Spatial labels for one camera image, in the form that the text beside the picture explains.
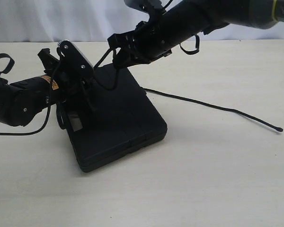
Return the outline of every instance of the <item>white curtain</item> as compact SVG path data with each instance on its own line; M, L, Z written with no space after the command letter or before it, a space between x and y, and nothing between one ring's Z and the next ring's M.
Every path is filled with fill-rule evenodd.
M106 41L147 19L124 0L0 0L0 42ZM201 38L284 39L284 23L269 30L228 26Z

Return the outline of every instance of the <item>white table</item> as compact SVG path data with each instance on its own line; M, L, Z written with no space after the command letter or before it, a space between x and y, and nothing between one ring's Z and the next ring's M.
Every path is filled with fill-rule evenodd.
M106 43L77 45L95 63ZM41 48L0 44L6 76L42 75ZM0 61L0 69L6 61ZM237 108L284 128L284 41L201 42L131 72L141 86ZM284 132L233 113L149 94L166 138L90 174L55 114L40 134L0 137L0 227L284 227ZM0 131L31 131L0 124Z

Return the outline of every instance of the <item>black wire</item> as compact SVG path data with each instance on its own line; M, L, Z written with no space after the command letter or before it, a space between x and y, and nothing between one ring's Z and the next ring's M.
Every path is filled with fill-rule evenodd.
M210 108L214 108L214 109L218 109L218 110L222 110L222 111L227 111L227 112L232 112L232 113L236 113L236 114L239 114L239 115L242 115L242 116L245 116L245 117L248 117L254 121L257 121L257 122L260 122L270 128L273 128L275 130L277 130L278 132L283 132L283 129L280 128L280 127L276 127L272 124L269 124L257 117L254 117L254 116L251 116L247 113L244 113L242 111L239 111L239 110L236 110L236 109L230 109L230 108L225 108L225 107L221 107L221 106L217 106L217 105L212 105L212 104L209 104L209 103L204 103L204 102L201 102L201 101L198 101L198 100L194 100L194 99L191 99L191 98L185 98L185 97L180 97L180 96L176 96L176 95L171 95L171 94L167 94L167 93L163 93L163 92L160 92L160 91L156 91L156 90L152 90L152 89L149 89L149 88L144 88L145 91L147 92L150 92L150 93L154 93L154 94L157 94L157 95L160 95L160 96L165 96L165 97L168 97L168 98L174 98L174 99L179 99L179 100L182 100L182 101L186 101L186 102L191 102L191 103L197 103L197 104L200 104L200 105L204 105L204 106L207 106L207 107L210 107Z
M46 127L48 120L49 120L50 113L51 113L53 80L54 80L55 74L57 73L57 70L61 66L61 62L62 62L62 57L60 56L59 63L57 65L57 67L55 68L55 70L53 71L53 74L51 76L51 81L50 81L50 85L49 85L47 112L46 112L45 121L44 121L43 125L41 126L41 128L36 130L36 131L27 132L27 133L3 133L3 132L0 132L0 136L31 136L31 135L35 135L35 134L41 132Z
M168 6L170 6L173 1L174 1L174 0L170 0L170 1L163 7L163 9L166 9Z
M107 56L113 52L113 58L115 58L116 56L116 50L115 49L108 49L105 54L102 56L102 58L95 64L94 66L94 71L96 71L100 64L105 60L105 58L107 58ZM107 91L113 91L117 88L118 86L118 82L119 82L119 72L120 70L116 70L115 72L115 81L112 87L106 87L104 86L95 76L94 76L94 80L99 84L100 87L102 87L103 89L107 90Z

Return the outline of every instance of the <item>yellow ring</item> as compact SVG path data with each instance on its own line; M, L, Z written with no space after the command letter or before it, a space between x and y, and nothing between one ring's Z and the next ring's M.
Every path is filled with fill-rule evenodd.
M274 21L278 21L277 19L276 19L276 17L275 17L275 8L276 8L276 2L277 2L278 0L274 0L274 3L273 3L273 10L272 10L272 12L271 12L271 17L272 17L272 19L274 20Z

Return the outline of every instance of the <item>warning sticker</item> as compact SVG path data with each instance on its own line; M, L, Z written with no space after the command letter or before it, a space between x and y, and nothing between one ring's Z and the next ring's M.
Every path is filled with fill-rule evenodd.
M40 77L43 78L43 79L45 79L48 83L51 83L51 77L49 77L49 76L47 76L47 75L43 75L43 76L40 76ZM53 91L59 89L59 86L58 86L58 84L57 84L56 81L53 81L53 86L52 86L52 88L53 88Z

